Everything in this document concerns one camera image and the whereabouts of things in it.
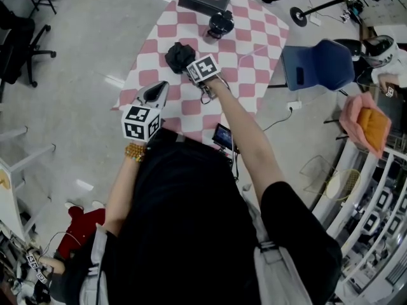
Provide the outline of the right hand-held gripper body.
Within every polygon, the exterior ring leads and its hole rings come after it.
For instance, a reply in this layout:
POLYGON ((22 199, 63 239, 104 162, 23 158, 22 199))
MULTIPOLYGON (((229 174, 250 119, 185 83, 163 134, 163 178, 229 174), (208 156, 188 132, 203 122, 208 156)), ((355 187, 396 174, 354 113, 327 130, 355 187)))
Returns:
POLYGON ((193 83, 201 83, 221 72, 213 54, 208 54, 190 63, 186 70, 193 83))

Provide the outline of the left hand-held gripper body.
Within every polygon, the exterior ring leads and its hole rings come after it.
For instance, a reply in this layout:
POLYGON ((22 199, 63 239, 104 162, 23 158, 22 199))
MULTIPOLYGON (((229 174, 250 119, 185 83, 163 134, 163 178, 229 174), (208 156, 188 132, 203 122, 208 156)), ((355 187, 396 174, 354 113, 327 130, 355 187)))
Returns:
POLYGON ((123 109, 121 127, 126 139, 148 143, 162 126, 161 113, 169 93, 169 83, 159 81, 141 88, 135 100, 123 109))

